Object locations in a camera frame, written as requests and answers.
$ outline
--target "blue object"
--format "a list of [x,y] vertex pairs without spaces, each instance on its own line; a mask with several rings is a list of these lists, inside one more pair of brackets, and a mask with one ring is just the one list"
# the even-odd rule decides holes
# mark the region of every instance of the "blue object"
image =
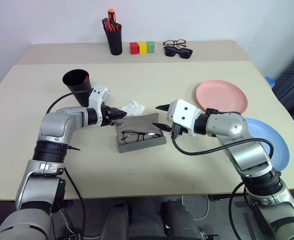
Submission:
[[[245,119],[248,124],[248,131],[253,138],[266,139],[272,143],[274,148],[271,158],[272,165],[278,172],[282,172],[288,166],[290,160],[288,146],[283,137],[263,121],[248,117]],[[264,142],[261,142],[261,144],[268,154],[270,150],[268,144]]]
[[267,82],[269,83],[269,85],[271,86],[271,88],[275,87],[276,85],[276,81],[275,79],[269,77],[269,76],[265,76],[265,79],[267,80]]

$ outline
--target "white tissue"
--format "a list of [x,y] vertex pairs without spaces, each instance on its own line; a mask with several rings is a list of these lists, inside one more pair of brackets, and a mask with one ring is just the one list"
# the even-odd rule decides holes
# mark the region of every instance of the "white tissue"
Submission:
[[128,105],[122,106],[120,110],[125,111],[128,117],[135,117],[143,114],[145,106],[136,101],[131,101]]

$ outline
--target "black pen holder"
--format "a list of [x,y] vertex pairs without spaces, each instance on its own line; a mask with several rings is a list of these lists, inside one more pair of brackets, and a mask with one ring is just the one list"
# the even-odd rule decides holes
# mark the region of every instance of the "black pen holder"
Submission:
[[120,55],[123,52],[122,46],[122,25],[118,24],[119,30],[117,31],[106,31],[106,37],[112,55]]

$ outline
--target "table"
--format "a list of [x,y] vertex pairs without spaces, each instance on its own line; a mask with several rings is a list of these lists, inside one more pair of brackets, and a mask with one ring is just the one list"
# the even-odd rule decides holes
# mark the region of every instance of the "table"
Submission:
[[[202,81],[235,84],[248,99],[243,116],[271,125],[288,144],[290,163],[282,178],[294,189],[294,121],[246,52],[233,41],[191,42],[188,47],[193,49],[189,60],[164,56],[159,42],[155,53],[147,55],[130,55],[124,43],[120,56],[110,55],[106,43],[31,46],[0,84],[0,200],[15,198],[42,118],[55,99],[69,92],[63,75],[78,68],[89,72],[92,86],[110,89],[109,106],[120,108],[135,100],[146,106],[144,114],[159,113],[165,124],[166,113],[156,106],[176,99],[196,105],[195,90]],[[78,106],[72,96],[54,109],[69,106]],[[71,141],[81,151],[69,150],[65,164],[84,198],[223,194],[241,181],[223,151],[183,155],[165,135],[165,145],[118,153],[115,127],[81,129]],[[186,151],[219,145],[216,138],[187,134],[177,142]],[[76,197],[67,180],[65,198]]]

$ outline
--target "white wall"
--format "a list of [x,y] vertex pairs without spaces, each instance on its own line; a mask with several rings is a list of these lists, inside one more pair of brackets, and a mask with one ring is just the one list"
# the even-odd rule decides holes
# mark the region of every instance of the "white wall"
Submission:
[[108,8],[124,42],[235,40],[270,77],[294,58],[294,0],[0,0],[0,82],[31,43],[105,42]]

